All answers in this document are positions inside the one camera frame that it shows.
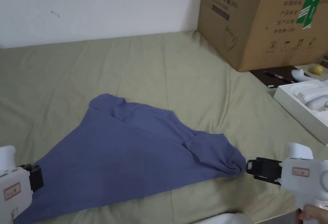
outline blue t-shirt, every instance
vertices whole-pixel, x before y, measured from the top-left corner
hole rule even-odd
[[[44,187],[14,224],[233,177],[246,160],[223,134],[194,131],[172,111],[100,95],[82,123],[36,162]]]

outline wall mark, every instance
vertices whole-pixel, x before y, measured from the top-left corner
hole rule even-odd
[[[54,12],[54,11],[51,10],[50,13],[51,14],[55,14],[56,16],[58,16],[58,18],[60,18],[60,15],[58,15],[56,12]]]

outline white box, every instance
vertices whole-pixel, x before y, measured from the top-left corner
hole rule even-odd
[[[324,83],[313,80],[301,83],[279,86],[274,99],[281,104],[293,117],[308,129],[324,145],[328,145],[328,109],[310,110],[298,98],[301,91],[327,87]]]

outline cardboard box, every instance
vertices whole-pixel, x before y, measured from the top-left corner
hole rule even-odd
[[[237,71],[328,53],[328,0],[201,0],[198,31]]]
[[[327,87],[317,79],[296,84],[279,86],[274,99],[281,104],[293,117],[308,129],[324,145],[328,145],[328,109],[310,110],[299,98],[299,92],[314,88]]]

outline t-shirt sleeve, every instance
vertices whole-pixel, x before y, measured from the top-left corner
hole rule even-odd
[[[246,170],[246,159],[223,134],[201,132],[185,144],[186,148],[204,165],[230,175]]]
[[[110,94],[102,94],[90,102],[89,108],[107,113],[113,118],[121,120],[138,105],[138,103],[127,103],[125,98],[118,98]]]

